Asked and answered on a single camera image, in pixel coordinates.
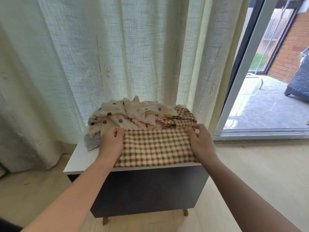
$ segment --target hand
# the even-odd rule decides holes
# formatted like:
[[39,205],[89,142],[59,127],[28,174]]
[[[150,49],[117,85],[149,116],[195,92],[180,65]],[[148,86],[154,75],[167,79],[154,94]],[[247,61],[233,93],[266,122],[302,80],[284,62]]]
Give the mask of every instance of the hand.
[[208,132],[205,125],[191,125],[188,128],[188,134],[191,140],[192,151],[205,168],[210,168],[220,162],[215,151],[211,134]]
[[125,129],[114,127],[101,138],[97,161],[115,164],[123,149]]

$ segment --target forearm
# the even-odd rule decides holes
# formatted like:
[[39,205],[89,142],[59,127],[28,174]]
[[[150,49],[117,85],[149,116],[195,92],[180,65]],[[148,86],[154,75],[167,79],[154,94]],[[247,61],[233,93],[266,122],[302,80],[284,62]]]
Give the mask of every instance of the forearm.
[[78,231],[113,165],[95,161],[23,231]]
[[242,231],[300,231],[220,160],[202,164]]

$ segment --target wooden leg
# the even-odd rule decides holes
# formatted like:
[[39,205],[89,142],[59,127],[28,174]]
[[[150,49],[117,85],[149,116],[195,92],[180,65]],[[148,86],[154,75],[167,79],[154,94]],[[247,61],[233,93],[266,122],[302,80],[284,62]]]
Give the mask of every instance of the wooden leg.
[[189,215],[188,209],[183,209],[183,214],[187,217]]
[[107,223],[108,223],[108,217],[107,217],[107,218],[104,217],[104,218],[103,218],[103,226],[104,226],[104,225],[107,225]]

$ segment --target linen curtain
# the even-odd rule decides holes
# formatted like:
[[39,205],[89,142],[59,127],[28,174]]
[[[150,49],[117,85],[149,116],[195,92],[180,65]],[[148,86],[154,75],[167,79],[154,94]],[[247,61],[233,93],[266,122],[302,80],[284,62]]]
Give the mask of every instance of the linen curtain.
[[52,167],[111,99],[184,104],[217,122],[248,2],[1,0],[0,163]]

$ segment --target left hand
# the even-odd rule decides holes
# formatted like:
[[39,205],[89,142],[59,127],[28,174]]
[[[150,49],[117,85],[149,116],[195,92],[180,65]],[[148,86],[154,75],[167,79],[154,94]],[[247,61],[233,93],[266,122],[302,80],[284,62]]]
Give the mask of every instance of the left hand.
[[98,152],[98,161],[115,164],[123,149],[125,129],[114,127],[104,133]]

